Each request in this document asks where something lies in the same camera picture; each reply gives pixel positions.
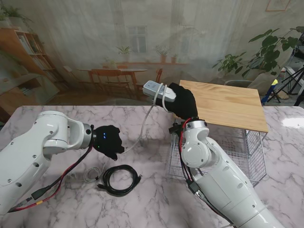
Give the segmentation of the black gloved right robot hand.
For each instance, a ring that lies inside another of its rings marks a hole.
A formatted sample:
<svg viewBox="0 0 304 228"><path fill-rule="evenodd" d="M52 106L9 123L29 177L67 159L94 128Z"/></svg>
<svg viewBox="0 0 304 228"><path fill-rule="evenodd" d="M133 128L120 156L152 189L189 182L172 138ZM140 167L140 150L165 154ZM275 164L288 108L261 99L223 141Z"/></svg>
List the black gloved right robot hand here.
<svg viewBox="0 0 304 228"><path fill-rule="evenodd" d="M198 117L198 110L193 93L184 87L171 83L169 88L176 94L174 102L164 102L166 109L183 120Z"/></svg>

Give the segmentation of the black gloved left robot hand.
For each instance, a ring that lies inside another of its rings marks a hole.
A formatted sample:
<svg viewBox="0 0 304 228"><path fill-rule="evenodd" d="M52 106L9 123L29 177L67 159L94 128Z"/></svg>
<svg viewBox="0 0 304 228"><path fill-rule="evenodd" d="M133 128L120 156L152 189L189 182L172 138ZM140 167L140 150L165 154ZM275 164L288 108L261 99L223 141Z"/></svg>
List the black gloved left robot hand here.
<svg viewBox="0 0 304 228"><path fill-rule="evenodd" d="M119 128L113 125L100 126L93 130L93 148L116 161L117 155L124 152Z"/></svg>

